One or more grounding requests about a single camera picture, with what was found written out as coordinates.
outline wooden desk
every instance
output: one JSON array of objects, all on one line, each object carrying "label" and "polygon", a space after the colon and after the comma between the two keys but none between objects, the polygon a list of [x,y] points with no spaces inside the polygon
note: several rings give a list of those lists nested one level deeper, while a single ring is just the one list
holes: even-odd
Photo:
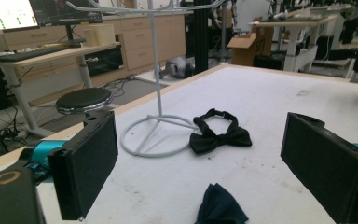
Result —
[{"label": "wooden desk", "polygon": [[[310,72],[312,61],[315,59],[318,46],[316,41],[319,37],[319,30],[322,24],[332,21],[336,16],[329,16],[319,21],[256,21],[249,24],[255,27],[286,27],[290,32],[289,43],[287,47],[286,57],[284,60],[284,71],[297,72],[298,69],[304,67],[304,71]],[[310,42],[306,49],[302,49],[300,54],[296,56],[297,38],[300,31],[310,28]]]},{"label": "wooden desk", "polygon": [[[210,183],[219,183],[250,218],[247,224],[333,224],[280,157],[287,112],[312,116],[349,142],[358,143],[358,84],[342,78],[220,65],[162,91],[164,114],[193,119],[210,108],[226,110],[251,135],[251,147],[222,146],[203,156],[191,149],[160,159],[133,157],[119,146],[116,167],[90,209],[86,223],[194,223]],[[157,114],[152,93],[117,109],[117,137],[146,114]],[[217,133],[227,122],[208,119]],[[80,125],[50,136],[63,139]],[[159,138],[178,130],[158,133]],[[188,140],[189,133],[181,134]],[[176,135],[166,142],[175,143]],[[0,157],[0,169],[19,150]],[[47,223],[61,221],[52,183],[37,187]]]},{"label": "wooden desk", "polygon": [[[84,55],[105,49],[111,49],[115,46],[116,44],[96,47],[82,47],[78,49],[66,49],[16,63],[0,63],[2,72],[5,74],[7,84],[19,102],[21,111],[23,112],[29,126],[30,133],[34,133],[42,137],[53,134],[52,132],[42,129],[38,126],[31,107],[28,103],[34,99],[57,91],[61,91],[71,86],[75,86],[81,82],[84,82],[87,88],[92,87],[90,74]],[[36,65],[74,57],[77,60],[78,70],[72,70],[70,72],[58,74],[56,76],[39,78],[32,82],[21,83],[21,77],[18,77],[15,72],[16,68],[30,69]]]}]

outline computer monitor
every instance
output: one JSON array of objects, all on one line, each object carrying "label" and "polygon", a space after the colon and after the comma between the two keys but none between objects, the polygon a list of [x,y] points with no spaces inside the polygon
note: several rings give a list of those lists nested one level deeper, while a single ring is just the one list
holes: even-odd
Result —
[{"label": "computer monitor", "polygon": [[95,11],[79,11],[68,5],[71,2],[77,7],[93,7],[88,0],[29,0],[36,20],[40,26],[64,25],[68,40],[73,40],[71,25],[101,23],[102,13]]},{"label": "computer monitor", "polygon": [[0,0],[0,31],[37,27],[29,0]]}]

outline wall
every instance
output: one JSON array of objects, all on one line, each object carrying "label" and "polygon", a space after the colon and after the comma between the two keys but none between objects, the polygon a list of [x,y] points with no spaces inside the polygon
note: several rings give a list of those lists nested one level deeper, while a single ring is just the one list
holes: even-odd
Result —
[{"label": "wall", "polygon": [[117,5],[116,5],[117,0],[99,0],[99,3],[103,7],[111,7],[112,3],[114,3],[115,7],[117,7]]},{"label": "wall", "polygon": [[238,0],[237,1],[237,20],[235,28],[244,32],[251,32],[252,27],[248,25],[256,17],[266,18],[269,13],[269,1],[266,0]]},{"label": "wall", "polygon": [[[138,2],[138,7],[148,8],[147,0],[138,0],[137,2]],[[169,2],[170,2],[169,0],[153,0],[153,8],[167,6]],[[173,0],[173,3],[176,6],[179,5],[178,0]]]}]

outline black stool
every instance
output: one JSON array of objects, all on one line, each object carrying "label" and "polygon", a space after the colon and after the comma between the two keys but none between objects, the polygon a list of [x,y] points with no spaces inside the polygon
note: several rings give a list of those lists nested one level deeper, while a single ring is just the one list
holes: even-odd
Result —
[{"label": "black stool", "polygon": [[62,114],[79,114],[99,110],[112,101],[112,92],[103,88],[72,91],[57,100],[56,108]]}]

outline bow tie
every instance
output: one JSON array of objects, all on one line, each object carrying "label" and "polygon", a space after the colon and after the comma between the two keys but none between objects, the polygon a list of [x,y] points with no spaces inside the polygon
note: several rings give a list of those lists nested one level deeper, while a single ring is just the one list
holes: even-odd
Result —
[{"label": "bow tie", "polygon": [[[211,116],[220,116],[231,120],[225,134],[216,135],[206,124],[205,120]],[[248,131],[238,126],[238,120],[227,111],[210,109],[205,115],[195,117],[193,122],[200,128],[202,134],[192,133],[190,135],[190,147],[196,154],[208,153],[222,145],[234,147],[249,147],[252,145]]]}]

